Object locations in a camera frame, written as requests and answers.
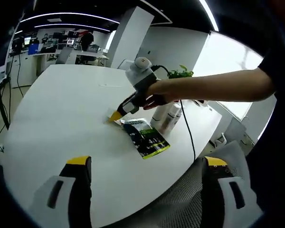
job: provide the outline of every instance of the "white pillar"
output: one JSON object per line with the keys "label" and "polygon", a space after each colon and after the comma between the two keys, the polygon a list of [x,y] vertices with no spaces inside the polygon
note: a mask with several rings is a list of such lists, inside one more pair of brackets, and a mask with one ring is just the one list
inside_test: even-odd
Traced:
{"label": "white pillar", "polygon": [[139,7],[126,11],[108,51],[108,67],[117,68],[124,59],[135,60],[153,18]]}

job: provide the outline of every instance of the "black ceiling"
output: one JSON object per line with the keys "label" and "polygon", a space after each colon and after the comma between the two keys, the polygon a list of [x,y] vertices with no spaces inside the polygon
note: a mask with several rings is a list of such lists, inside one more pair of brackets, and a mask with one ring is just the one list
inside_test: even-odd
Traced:
{"label": "black ceiling", "polygon": [[[212,24],[199,0],[146,1],[162,10],[173,22],[170,25],[156,26],[186,28],[206,33],[213,30]],[[272,27],[264,10],[256,4],[256,0],[206,0],[206,2],[216,19],[220,33],[245,43],[260,54],[266,52]],[[167,22],[167,19],[160,13],[140,0],[38,0],[34,10],[32,8],[26,10],[24,19],[45,13],[77,12],[120,21],[123,14],[135,6],[139,6],[153,14],[155,16],[153,23]],[[62,22],[60,23],[89,25],[110,31],[116,30],[118,27],[117,23],[87,16],[52,15],[22,22],[18,30],[32,31],[35,30],[34,26],[55,23],[47,21],[47,19],[52,18],[61,18]]]}

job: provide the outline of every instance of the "oval conference table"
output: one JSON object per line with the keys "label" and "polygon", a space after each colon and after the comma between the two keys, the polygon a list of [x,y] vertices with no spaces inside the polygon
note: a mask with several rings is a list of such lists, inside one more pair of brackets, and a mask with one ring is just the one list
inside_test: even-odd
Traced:
{"label": "oval conference table", "polygon": [[[185,173],[193,149],[183,116],[165,136],[171,147],[146,160],[124,130],[104,123],[108,108],[116,109],[132,92],[119,69],[51,65],[39,76],[19,104],[4,143],[5,180],[24,209],[40,186],[78,156],[92,157],[93,227],[137,212]],[[150,120],[154,111],[141,109],[133,118]],[[185,114],[198,156],[221,115],[191,101],[186,101]]]}

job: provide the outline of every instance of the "hand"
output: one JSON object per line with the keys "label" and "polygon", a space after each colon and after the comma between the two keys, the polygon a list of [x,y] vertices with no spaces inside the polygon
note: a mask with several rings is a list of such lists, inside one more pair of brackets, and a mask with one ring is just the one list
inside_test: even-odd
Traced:
{"label": "hand", "polygon": [[146,105],[143,107],[144,110],[148,110],[154,107],[157,107],[158,105],[152,100],[152,95],[162,95],[164,97],[164,100],[167,103],[170,103],[172,101],[178,100],[178,95],[175,94],[172,91],[172,84],[171,79],[167,79],[167,80],[160,80],[156,83],[154,83],[153,85],[151,85],[149,87],[149,89],[147,90],[146,93]]}

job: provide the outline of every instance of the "human arm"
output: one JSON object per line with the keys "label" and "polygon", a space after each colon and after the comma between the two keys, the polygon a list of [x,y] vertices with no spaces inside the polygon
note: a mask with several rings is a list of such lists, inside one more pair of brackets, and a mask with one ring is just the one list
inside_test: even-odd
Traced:
{"label": "human arm", "polygon": [[[156,82],[147,96],[163,95],[166,102],[179,99],[212,101],[259,101],[275,91],[272,79],[260,68],[220,75],[187,77]],[[147,103],[144,109],[155,105]]]}

